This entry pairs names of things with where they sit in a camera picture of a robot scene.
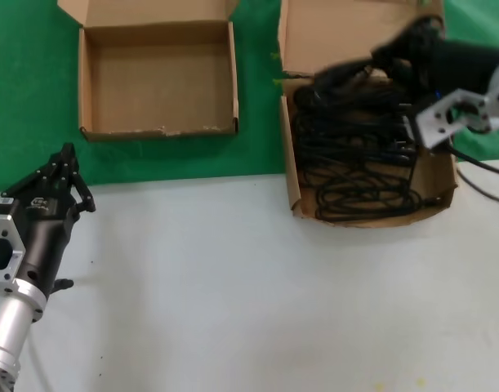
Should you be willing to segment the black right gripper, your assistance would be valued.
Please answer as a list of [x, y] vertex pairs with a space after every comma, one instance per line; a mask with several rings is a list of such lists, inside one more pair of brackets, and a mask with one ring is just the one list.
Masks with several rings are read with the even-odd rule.
[[313, 102], [412, 103], [412, 70], [427, 91], [487, 93], [499, 66], [499, 47], [443, 40], [439, 38], [443, 32], [442, 17], [417, 17], [374, 48], [372, 58], [333, 65], [315, 74]]

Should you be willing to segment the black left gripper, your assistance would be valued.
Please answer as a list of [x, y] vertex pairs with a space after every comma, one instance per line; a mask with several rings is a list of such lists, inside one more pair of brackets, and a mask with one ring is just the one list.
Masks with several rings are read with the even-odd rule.
[[[72, 195], [73, 187], [79, 202]], [[65, 143], [44, 165], [3, 190], [1, 196], [17, 200], [25, 214], [25, 255], [16, 277], [49, 297], [79, 213], [96, 211], [93, 195], [76, 171], [74, 145]]]

